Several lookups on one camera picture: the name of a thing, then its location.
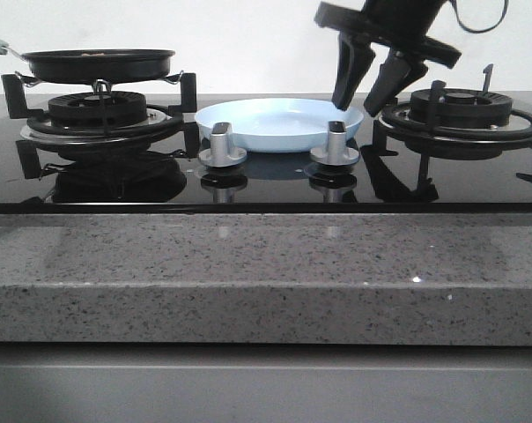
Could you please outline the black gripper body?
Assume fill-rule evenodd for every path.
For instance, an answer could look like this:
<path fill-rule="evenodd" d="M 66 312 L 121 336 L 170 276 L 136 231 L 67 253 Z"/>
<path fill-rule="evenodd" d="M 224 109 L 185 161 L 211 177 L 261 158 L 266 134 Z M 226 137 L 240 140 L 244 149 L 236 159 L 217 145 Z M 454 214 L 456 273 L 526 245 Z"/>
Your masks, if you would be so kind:
<path fill-rule="evenodd" d="M 338 31 L 355 48 L 377 43 L 453 68 L 461 52 L 427 36 L 443 5 L 442 1 L 366 1 L 358 11 L 322 2 L 314 21 Z"/>

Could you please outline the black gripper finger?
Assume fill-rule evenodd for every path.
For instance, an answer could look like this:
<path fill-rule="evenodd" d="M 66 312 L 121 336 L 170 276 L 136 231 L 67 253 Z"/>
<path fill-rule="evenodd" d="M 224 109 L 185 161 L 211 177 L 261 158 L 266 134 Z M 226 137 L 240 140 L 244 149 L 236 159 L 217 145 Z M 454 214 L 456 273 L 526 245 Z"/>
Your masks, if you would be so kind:
<path fill-rule="evenodd" d="M 369 43 L 360 42 L 344 32 L 338 35 L 338 47 L 339 57 L 332 102 L 336 108 L 346 110 L 362 78 L 370 69 L 375 52 Z"/>
<path fill-rule="evenodd" d="M 370 116 L 379 114 L 398 93 L 421 79 L 427 71 L 423 58 L 391 49 L 364 101 L 366 112 Z"/>

